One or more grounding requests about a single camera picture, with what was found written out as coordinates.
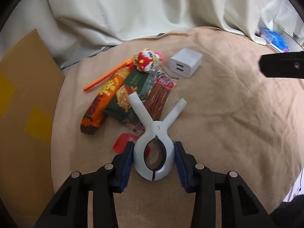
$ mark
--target curtain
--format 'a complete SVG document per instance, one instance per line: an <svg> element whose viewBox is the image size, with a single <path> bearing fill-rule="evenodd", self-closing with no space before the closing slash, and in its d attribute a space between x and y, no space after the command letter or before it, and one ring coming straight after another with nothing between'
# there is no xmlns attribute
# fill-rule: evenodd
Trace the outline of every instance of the curtain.
<svg viewBox="0 0 304 228"><path fill-rule="evenodd" d="M0 57L34 28L63 67L105 45L198 26L265 44L256 32L278 25L304 41L304 24L288 0L22 0L0 33Z"/></svg>

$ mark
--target silver screw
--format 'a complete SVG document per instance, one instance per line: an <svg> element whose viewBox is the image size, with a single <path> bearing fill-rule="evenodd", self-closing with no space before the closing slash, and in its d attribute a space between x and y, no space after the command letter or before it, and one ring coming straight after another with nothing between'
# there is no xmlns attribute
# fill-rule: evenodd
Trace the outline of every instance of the silver screw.
<svg viewBox="0 0 304 228"><path fill-rule="evenodd" d="M72 178L77 178L80 176L80 173L78 171L74 171L72 174L71 174Z"/></svg>
<svg viewBox="0 0 304 228"><path fill-rule="evenodd" d="M111 169L113 169L113 165L112 165L112 164L106 164L106 165L104 166L104 168L105 168L106 170L111 170Z"/></svg>
<svg viewBox="0 0 304 228"><path fill-rule="evenodd" d="M195 168L198 169L198 170L202 170L202 169L204 169L204 165L203 164L196 164Z"/></svg>
<svg viewBox="0 0 304 228"><path fill-rule="evenodd" d="M229 175L230 175L231 177L237 177L237 176L238 176L238 174L237 174L235 171L229 172Z"/></svg>
<svg viewBox="0 0 304 228"><path fill-rule="evenodd" d="M300 68L300 64L299 64L298 62L295 62L295 63L294 63L294 67L295 67L296 69L299 69L299 68Z"/></svg>

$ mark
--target power adapter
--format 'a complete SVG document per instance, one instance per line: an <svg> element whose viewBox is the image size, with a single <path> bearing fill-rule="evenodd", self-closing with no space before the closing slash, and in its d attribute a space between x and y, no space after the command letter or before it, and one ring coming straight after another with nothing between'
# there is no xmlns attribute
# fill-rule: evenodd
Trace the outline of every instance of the power adapter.
<svg viewBox="0 0 304 228"><path fill-rule="evenodd" d="M188 48L181 49L170 58L170 70L189 78L200 66L203 55Z"/></svg>

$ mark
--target beige cloth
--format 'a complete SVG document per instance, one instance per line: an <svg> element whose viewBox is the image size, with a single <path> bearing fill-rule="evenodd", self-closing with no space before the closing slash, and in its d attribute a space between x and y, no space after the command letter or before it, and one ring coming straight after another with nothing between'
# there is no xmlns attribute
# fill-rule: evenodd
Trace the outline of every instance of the beige cloth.
<svg viewBox="0 0 304 228"><path fill-rule="evenodd" d="M169 95L163 116L182 97L188 104L168 134L211 170L237 171L271 212L304 159L302 80L265 78L258 60L275 53L271 47L206 27L131 40L82 60L67 73L53 125L54 190L71 172L93 172L113 159L113 144L129 130L108 117L95 135L82 134L81 119L101 86L87 93L82 88L146 47L162 52L166 65L183 47L204 54L198 70L189 79L180 77ZM185 228L190 227L194 194L184 192L176 167L156 182L133 169L124 193L115 194L115 204L120 227Z"/></svg>

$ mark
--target cardboard box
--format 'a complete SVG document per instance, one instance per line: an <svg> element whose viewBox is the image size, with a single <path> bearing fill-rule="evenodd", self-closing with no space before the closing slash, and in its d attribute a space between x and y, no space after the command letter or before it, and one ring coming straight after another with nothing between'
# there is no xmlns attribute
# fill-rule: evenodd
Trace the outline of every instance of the cardboard box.
<svg viewBox="0 0 304 228"><path fill-rule="evenodd" d="M36 30L0 61L0 197L33 227L52 198L51 132L64 75Z"/></svg>

